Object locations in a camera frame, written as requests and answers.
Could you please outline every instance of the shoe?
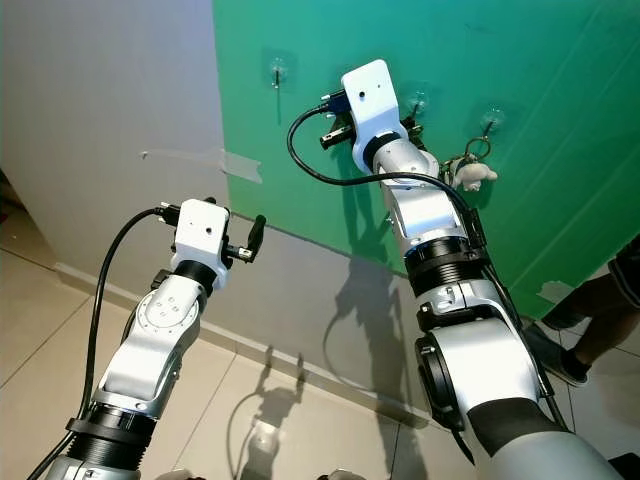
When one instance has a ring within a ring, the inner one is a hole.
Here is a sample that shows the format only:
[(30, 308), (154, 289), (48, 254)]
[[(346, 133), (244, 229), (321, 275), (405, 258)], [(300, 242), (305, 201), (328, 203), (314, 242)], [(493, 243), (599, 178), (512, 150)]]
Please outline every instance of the shoe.
[(587, 383), (586, 374), (576, 377), (564, 368), (562, 355), (566, 354), (566, 350), (547, 337), (538, 325), (533, 324), (527, 328), (524, 337), (545, 370), (574, 387), (582, 387)]
[(581, 313), (575, 313), (570, 310), (565, 311), (556, 311), (557, 308), (552, 310), (547, 316), (542, 319), (542, 323), (544, 323), (551, 330), (564, 330), (566, 328), (575, 327), (577, 324), (586, 320), (587, 316), (582, 315)]

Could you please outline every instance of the green wall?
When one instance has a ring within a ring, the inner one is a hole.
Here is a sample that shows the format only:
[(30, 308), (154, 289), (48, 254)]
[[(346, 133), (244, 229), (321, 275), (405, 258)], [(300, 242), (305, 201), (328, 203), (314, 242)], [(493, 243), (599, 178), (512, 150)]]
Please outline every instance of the green wall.
[[(500, 178), (467, 198), (523, 313), (542, 315), (545, 282), (579, 285), (640, 229), (637, 0), (227, 0), (214, 1), (214, 22), (225, 148), (262, 162), (262, 184), (230, 178), (237, 212), (404, 271), (379, 188), (315, 181), (285, 147), (293, 119), (343, 73), (383, 58), (401, 115), (426, 91), (418, 121), (441, 161), (491, 107), (504, 111), (487, 162)], [(359, 175), (348, 148), (320, 148), (330, 125), (310, 120), (298, 150), (328, 175)]]

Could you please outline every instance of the tape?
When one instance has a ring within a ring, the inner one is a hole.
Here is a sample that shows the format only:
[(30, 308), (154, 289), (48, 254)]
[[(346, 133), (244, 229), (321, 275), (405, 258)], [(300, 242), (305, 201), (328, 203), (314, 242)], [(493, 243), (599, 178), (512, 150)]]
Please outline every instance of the tape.
[(565, 297), (573, 292), (573, 290), (574, 288), (572, 286), (567, 285), (564, 282), (552, 280), (550, 282), (545, 282), (542, 285), (540, 292), (538, 292), (538, 296), (545, 300), (549, 300), (552, 303), (560, 303)]
[(226, 175), (244, 178), (254, 183), (262, 183), (258, 173), (261, 162), (242, 155), (227, 152), (224, 148), (213, 148), (204, 153), (190, 153), (180, 150), (144, 150), (139, 154), (143, 160), (155, 160), (159, 157), (186, 160), (219, 168)]
[(224, 173), (233, 175), (234, 177), (244, 178), (250, 182), (262, 183), (262, 177), (260, 177), (258, 173), (260, 162), (227, 152), (224, 149), (221, 149), (221, 151), (222, 159), (220, 160), (220, 168)]

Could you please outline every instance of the keychain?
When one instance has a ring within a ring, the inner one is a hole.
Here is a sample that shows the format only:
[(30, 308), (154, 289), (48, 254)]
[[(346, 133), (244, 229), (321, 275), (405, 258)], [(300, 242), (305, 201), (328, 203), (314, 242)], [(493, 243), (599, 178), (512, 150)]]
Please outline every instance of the keychain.
[[(489, 122), (483, 135), (473, 137), (467, 142), (464, 154), (453, 157), (442, 164), (440, 173), (445, 183), (456, 188), (462, 184), (465, 191), (477, 192), (480, 190), (482, 180), (495, 180), (498, 174), (491, 170), (481, 160), (491, 153), (491, 142), (489, 141), (489, 130), (493, 122)], [(486, 149), (483, 153), (477, 154), (471, 152), (474, 144), (484, 144)]]

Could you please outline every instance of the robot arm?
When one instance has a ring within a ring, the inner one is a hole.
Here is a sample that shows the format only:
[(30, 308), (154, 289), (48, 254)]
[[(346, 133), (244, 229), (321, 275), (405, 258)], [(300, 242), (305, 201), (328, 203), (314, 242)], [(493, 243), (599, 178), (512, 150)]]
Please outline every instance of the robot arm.
[(59, 456), (50, 480), (133, 480), (182, 366), (198, 337), (200, 316), (214, 290), (226, 285), (232, 258), (253, 262), (262, 243), (259, 216), (249, 245), (228, 243), (229, 212), (210, 201), (163, 204), (176, 226), (173, 272), (138, 304), (132, 326), (113, 356), (83, 418), (71, 419), (75, 437)]
[(620, 478), (559, 416), (554, 423), (539, 409), (538, 400), (552, 393), (521, 338), (477, 213), (436, 181), (437, 160), (415, 145), (421, 142), (399, 120), (386, 64), (364, 65), (345, 74), (342, 84), (343, 91), (323, 97), (326, 103), (316, 109), (342, 121), (321, 143), (327, 148), (351, 138), (353, 160), (368, 176), (328, 179), (300, 165), (292, 146), (300, 119), (289, 131), (289, 151), (327, 183), (380, 181), (419, 305), (424, 336), (416, 354), (434, 420), (451, 429), (463, 451), (468, 446), (479, 478)]

